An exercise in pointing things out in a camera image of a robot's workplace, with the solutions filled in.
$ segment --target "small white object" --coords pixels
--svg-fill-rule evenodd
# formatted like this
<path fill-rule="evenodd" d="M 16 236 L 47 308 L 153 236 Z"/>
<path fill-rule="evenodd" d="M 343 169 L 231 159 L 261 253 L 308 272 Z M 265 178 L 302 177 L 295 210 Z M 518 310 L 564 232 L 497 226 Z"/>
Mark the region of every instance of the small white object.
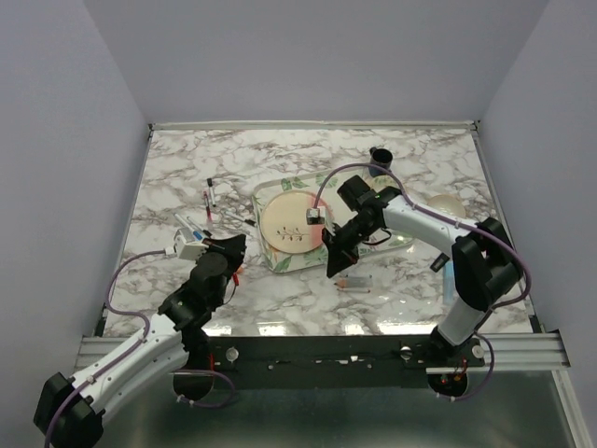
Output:
<path fill-rule="evenodd" d="M 485 357 L 485 350 L 480 345 L 475 345 L 472 349 L 473 357 L 483 359 Z"/>

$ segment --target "gray wall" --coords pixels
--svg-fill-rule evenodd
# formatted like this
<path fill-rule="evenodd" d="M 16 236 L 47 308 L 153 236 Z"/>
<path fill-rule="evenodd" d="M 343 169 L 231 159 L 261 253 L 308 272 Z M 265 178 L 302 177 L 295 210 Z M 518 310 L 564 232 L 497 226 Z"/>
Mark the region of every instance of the gray wall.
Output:
<path fill-rule="evenodd" d="M 597 3 L 551 0 L 482 122 L 536 310 L 560 329 L 597 440 Z"/>
<path fill-rule="evenodd" d="M 86 0 L 150 121 L 478 119 L 547 0 Z"/>
<path fill-rule="evenodd" d="M 3 2 L 0 61 L 0 444 L 31 448 L 99 315 L 146 125 L 80 0 Z"/>

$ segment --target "pen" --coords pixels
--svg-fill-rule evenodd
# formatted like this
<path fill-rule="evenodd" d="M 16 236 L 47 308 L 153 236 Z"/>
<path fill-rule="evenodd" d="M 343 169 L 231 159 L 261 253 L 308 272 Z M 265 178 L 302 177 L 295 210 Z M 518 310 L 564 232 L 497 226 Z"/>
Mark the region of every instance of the pen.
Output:
<path fill-rule="evenodd" d="M 206 236 L 208 237 L 212 237 L 212 233 L 210 231 L 208 231 L 207 229 L 202 229 L 201 225 L 199 224 L 199 222 L 197 222 L 195 219 L 193 219 L 192 217 L 187 217 L 187 221 L 189 222 L 189 224 L 191 226 L 193 226 L 197 231 L 202 231 L 203 233 L 205 233 Z"/>
<path fill-rule="evenodd" d="M 371 292 L 368 287 L 337 287 L 336 290 L 339 292 L 364 292 L 366 294 Z"/>
<path fill-rule="evenodd" d="M 205 211 L 207 212 L 207 219 L 212 220 L 212 210 L 209 208 L 209 198 L 207 197 L 207 191 L 203 191 L 203 201 L 205 202 Z"/>
<path fill-rule="evenodd" d="M 256 226 L 256 222 L 253 219 L 245 219 L 244 217 L 240 217 L 238 216 L 236 213 L 232 212 L 231 210 L 228 210 L 226 208 L 222 209 L 222 213 L 224 215 L 226 215 L 227 217 L 233 217 L 234 219 L 237 219 L 239 221 L 242 221 L 246 224 L 248 224 L 251 227 L 255 227 Z"/>
<path fill-rule="evenodd" d="M 198 240 L 202 240 L 203 237 L 201 236 L 201 234 L 196 231 L 193 226 L 191 226 L 190 224 L 188 224 L 188 222 L 186 222 L 183 217 L 181 217 L 180 215 L 178 215 L 177 213 L 174 213 L 174 219 L 176 219 L 183 227 L 189 229 L 192 233 L 193 236 L 195 238 L 197 238 Z"/>
<path fill-rule="evenodd" d="M 207 187 L 209 187 L 209 199 L 212 200 L 212 206 L 216 207 L 215 205 L 215 193 L 214 193 L 214 181 L 210 177 L 207 179 Z"/>

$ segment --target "small black cup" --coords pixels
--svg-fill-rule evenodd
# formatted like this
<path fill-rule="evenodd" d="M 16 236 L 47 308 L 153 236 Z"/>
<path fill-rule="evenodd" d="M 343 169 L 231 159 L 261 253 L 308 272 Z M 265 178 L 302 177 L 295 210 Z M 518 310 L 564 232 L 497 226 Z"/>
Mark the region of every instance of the small black cup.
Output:
<path fill-rule="evenodd" d="M 390 165 L 392 165 L 392 153 L 383 147 L 373 147 L 369 150 L 369 154 L 371 154 L 371 163 L 372 165 L 381 166 L 381 168 L 385 168 L 388 171 L 392 171 L 390 169 Z M 385 175 L 383 171 L 376 170 L 373 167 L 369 167 L 369 174 L 371 177 L 377 177 L 378 175 Z"/>

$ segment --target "marble countertop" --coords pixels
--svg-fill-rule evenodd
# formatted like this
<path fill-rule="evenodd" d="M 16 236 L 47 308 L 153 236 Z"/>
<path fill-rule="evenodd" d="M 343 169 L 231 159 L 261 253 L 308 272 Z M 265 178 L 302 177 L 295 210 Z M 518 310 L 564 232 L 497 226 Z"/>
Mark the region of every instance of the marble countertop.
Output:
<path fill-rule="evenodd" d="M 253 217 L 254 187 L 291 174 L 368 161 L 370 147 L 386 147 L 393 171 L 418 202 L 448 193 L 467 216 L 495 215 L 493 200 L 469 131 L 461 129 L 156 131 L 149 149 L 123 257 L 172 245 L 180 227 L 174 212 L 201 223 L 202 192 L 215 184 L 218 206 Z M 204 328 L 210 335 L 343 335 L 428 333 L 449 307 L 442 300 L 442 273 L 429 266 L 438 251 L 421 241 L 361 261 L 350 273 L 372 274 L 371 293 L 337 291 L 320 266 L 272 273 L 263 262 L 258 230 L 219 214 L 214 237 L 248 235 L 241 284 L 231 302 Z M 151 315 L 188 278 L 193 264 L 148 258 L 125 270 L 114 290 L 121 310 Z M 518 292 L 511 291 L 508 297 Z M 104 336 L 128 336 L 139 319 L 109 314 Z M 530 332 L 522 303 L 502 308 L 485 332 Z"/>

